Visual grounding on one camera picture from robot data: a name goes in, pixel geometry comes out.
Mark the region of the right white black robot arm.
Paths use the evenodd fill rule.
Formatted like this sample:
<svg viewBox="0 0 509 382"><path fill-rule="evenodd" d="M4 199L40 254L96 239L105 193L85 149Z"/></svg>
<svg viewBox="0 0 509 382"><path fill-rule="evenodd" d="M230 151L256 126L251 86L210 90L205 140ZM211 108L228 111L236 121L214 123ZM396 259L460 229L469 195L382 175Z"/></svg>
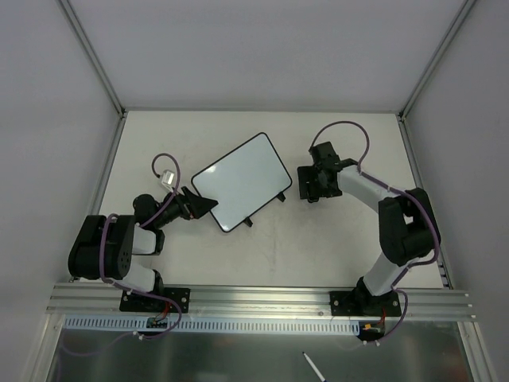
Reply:
<svg viewBox="0 0 509 382"><path fill-rule="evenodd" d="M297 168L299 196L309 203L321 198L352 195L378 213L381 254L348 296L364 314L383 308L404 274L430 252L438 252L441 237L424 189L400 190L361 170L351 159L340 159L330 142L312 146L311 166Z"/></svg>

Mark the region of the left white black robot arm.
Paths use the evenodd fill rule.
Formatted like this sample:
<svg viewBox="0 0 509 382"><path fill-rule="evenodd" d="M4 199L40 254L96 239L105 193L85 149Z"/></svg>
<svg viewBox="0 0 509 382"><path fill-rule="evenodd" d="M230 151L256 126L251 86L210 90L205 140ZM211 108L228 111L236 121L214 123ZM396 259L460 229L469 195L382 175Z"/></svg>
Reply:
<svg viewBox="0 0 509 382"><path fill-rule="evenodd" d="M138 301L147 310L158 310L166 300L162 277L133 258L160 255L167 224L178 218L199 219L218 205L218 201L183 187L168 193L161 202L146 193L137 196L131 215L88 215L68 256L69 273L74 278L101 280L124 291L138 291Z"/></svg>

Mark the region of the black framed whiteboard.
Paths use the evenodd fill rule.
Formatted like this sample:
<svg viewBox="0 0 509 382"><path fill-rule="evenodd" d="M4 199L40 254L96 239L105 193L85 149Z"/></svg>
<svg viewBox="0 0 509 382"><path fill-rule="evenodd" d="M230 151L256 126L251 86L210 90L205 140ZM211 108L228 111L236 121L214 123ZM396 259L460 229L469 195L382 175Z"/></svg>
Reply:
<svg viewBox="0 0 509 382"><path fill-rule="evenodd" d="M260 132L191 177L199 196L219 204L211 211L231 232L293 184L269 136Z"/></svg>

